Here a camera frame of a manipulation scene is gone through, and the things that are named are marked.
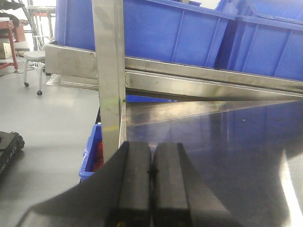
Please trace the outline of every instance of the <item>blue bin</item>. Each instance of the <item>blue bin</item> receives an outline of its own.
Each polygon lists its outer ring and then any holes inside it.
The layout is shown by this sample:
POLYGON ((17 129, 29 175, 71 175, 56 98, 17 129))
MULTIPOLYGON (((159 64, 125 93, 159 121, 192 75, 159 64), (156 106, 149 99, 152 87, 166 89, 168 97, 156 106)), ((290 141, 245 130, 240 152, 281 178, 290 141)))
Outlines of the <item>blue bin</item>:
POLYGON ((238 15, 303 24, 302 0, 237 0, 238 15))
MULTIPOLYGON (((58 44, 95 50, 90 0, 57 3, 58 44)), ((214 66, 227 23, 234 19, 172 0, 124 0, 124 16, 126 55, 207 67, 214 66)))
POLYGON ((86 180, 88 177, 94 174, 92 171, 95 156, 97 152, 98 143, 102 140, 101 124, 95 124, 91 131, 91 135, 87 142, 85 151, 83 153, 83 162, 79 171, 81 180, 86 180))
POLYGON ((91 0, 57 0, 55 27, 59 45, 95 50, 91 0))
POLYGON ((303 80, 303 26, 238 17, 226 31, 216 68, 303 80))
POLYGON ((148 103, 148 102, 165 103, 165 102, 176 102, 174 100, 164 99, 164 98, 152 98, 152 97, 146 97, 146 96, 133 96, 133 95, 127 95, 126 96, 126 101, 128 103, 148 103))

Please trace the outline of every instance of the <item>gray floor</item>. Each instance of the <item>gray floor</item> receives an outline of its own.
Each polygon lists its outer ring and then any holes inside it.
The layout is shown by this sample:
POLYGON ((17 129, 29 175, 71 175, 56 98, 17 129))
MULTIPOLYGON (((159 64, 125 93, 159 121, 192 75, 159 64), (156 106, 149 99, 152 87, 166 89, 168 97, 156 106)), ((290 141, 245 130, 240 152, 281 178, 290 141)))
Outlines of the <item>gray floor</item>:
MULTIPOLYGON (((0 70, 0 75, 12 72, 0 70)), ((13 227, 27 208, 79 183, 82 155, 98 110, 98 93, 46 86, 37 71, 0 76, 0 131, 17 131, 24 149, 0 176, 0 226, 13 227)))

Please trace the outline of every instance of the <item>red item in bin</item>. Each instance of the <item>red item in bin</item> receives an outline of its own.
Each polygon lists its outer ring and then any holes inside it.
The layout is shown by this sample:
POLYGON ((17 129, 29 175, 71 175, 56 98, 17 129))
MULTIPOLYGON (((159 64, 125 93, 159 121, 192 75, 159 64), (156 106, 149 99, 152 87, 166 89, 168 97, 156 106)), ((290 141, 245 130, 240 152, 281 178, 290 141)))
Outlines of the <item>red item in bin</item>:
POLYGON ((104 159, 103 159, 103 143, 102 143, 102 141, 100 141, 98 143, 95 158, 96 159, 95 159, 94 166, 93 166, 93 172, 97 171, 104 164, 104 159))

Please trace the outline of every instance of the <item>vertical metal post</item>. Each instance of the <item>vertical metal post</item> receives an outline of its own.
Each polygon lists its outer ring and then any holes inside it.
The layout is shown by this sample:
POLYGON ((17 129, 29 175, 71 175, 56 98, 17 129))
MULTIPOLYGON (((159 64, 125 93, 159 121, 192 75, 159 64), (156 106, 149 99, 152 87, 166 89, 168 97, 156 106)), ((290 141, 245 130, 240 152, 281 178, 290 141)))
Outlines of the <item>vertical metal post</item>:
POLYGON ((49 27, 49 36, 53 38, 53 25, 52 25, 52 14, 47 13, 48 27, 49 27))
POLYGON ((104 159, 119 144, 121 105, 125 101, 123 0, 93 0, 100 115, 104 159))

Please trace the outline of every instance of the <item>caster wheel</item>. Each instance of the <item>caster wheel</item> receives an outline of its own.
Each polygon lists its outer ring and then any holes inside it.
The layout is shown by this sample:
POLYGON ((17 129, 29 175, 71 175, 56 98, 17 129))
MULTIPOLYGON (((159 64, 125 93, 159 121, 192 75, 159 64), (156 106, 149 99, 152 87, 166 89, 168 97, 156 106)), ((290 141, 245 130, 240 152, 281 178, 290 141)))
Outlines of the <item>caster wheel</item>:
POLYGON ((17 137, 17 149, 21 150, 24 147, 24 144, 25 144, 25 142, 23 140, 23 137, 21 135, 19 135, 19 133, 15 132, 15 131, 12 131, 11 134, 16 135, 16 137, 17 137))

